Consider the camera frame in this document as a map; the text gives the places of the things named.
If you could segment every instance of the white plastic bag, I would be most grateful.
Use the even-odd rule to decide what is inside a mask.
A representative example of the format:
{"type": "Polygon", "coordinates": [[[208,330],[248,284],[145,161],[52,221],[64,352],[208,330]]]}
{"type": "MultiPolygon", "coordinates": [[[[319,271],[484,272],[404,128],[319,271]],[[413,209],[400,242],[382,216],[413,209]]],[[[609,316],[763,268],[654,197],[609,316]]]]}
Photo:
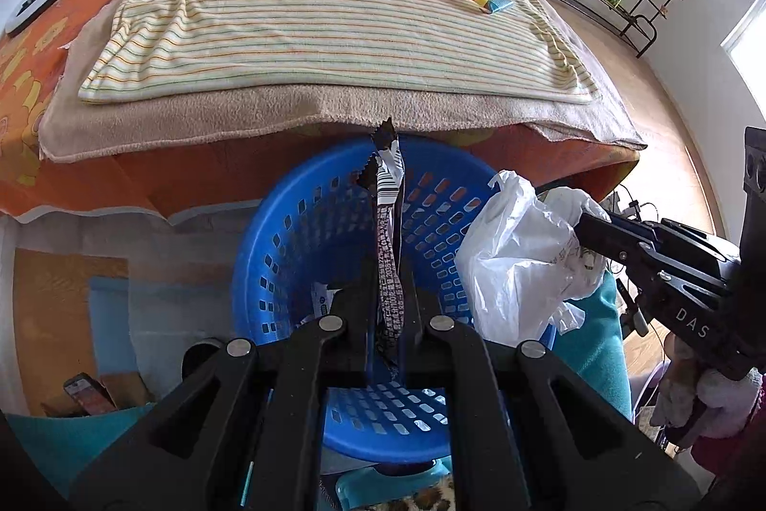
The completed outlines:
{"type": "Polygon", "coordinates": [[[516,346],[537,340],[549,321],[560,331],[579,328],[585,313],[565,304],[601,284],[604,256],[580,247],[573,226],[583,211],[609,217],[585,191],[559,187],[545,203],[513,171],[490,182],[500,191],[471,224],[455,256],[476,330],[487,340],[516,346]]]}

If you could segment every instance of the striped cloth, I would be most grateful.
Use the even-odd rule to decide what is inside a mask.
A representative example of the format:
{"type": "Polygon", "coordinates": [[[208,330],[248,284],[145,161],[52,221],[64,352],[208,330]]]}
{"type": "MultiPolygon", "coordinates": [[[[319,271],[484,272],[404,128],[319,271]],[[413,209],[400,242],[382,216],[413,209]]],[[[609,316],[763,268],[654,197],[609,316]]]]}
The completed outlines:
{"type": "Polygon", "coordinates": [[[537,0],[124,0],[89,102],[285,83],[590,102],[590,73],[537,0]]]}

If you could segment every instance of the window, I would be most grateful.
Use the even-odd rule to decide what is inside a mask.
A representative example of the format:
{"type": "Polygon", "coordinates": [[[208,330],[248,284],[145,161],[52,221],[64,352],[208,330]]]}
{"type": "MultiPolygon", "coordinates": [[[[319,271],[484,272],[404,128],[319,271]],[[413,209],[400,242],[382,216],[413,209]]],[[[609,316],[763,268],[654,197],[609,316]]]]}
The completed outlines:
{"type": "Polygon", "coordinates": [[[753,3],[753,7],[721,46],[729,53],[755,100],[766,104],[766,74],[763,73],[766,0],[756,0],[753,3]]]}

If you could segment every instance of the wooden floor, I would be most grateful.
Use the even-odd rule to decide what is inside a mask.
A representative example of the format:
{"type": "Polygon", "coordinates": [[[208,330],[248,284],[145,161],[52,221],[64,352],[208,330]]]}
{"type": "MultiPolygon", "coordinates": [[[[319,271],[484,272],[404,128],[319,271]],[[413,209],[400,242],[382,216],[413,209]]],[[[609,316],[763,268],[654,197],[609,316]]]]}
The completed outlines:
{"type": "MultiPolygon", "coordinates": [[[[649,66],[581,14],[561,5],[556,9],[604,65],[649,145],[625,181],[633,197],[654,203],[660,216],[708,232],[721,231],[717,208],[711,214],[706,202],[704,190],[710,183],[696,150],[649,66]]],[[[644,216],[654,218],[651,206],[644,216]]],[[[14,325],[22,383],[33,414],[41,413],[41,400],[60,394],[60,385],[68,377],[95,373],[87,306],[87,284],[93,275],[126,275],[126,263],[17,251],[14,325]]],[[[663,359],[660,339],[666,330],[659,325],[656,330],[658,335],[651,333],[645,339],[633,335],[625,341],[631,374],[651,370],[663,359]]]]}
{"type": "MultiPolygon", "coordinates": [[[[561,3],[554,7],[593,51],[625,100],[628,113],[649,147],[624,185],[641,204],[652,202],[660,217],[688,224],[705,232],[722,232],[721,215],[710,181],[676,108],[651,68],[627,44],[561,3]]],[[[624,189],[619,189],[621,199],[624,189]]],[[[645,219],[656,219],[652,206],[642,209],[645,219]]],[[[656,334],[631,335],[624,344],[631,375],[651,371],[663,360],[661,340],[667,330],[654,322],[656,334]]]]}

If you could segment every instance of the white wall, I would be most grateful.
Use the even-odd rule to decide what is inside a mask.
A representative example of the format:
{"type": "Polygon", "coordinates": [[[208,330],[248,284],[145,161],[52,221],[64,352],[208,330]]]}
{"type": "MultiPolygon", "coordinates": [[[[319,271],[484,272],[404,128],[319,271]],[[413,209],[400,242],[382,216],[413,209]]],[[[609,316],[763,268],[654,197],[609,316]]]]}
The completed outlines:
{"type": "Polygon", "coordinates": [[[646,54],[694,138],[734,241],[744,214],[744,127],[766,127],[766,118],[721,42],[754,1],[674,1],[646,54]]]}

